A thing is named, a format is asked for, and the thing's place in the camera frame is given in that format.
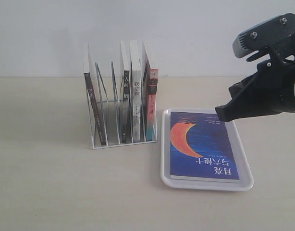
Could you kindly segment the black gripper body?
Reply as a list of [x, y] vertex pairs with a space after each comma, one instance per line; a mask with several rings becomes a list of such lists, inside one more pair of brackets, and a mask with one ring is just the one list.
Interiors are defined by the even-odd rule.
[[250, 113], [295, 113], [295, 33], [267, 46], [247, 58], [252, 62], [265, 55], [257, 71], [247, 78], [246, 102]]

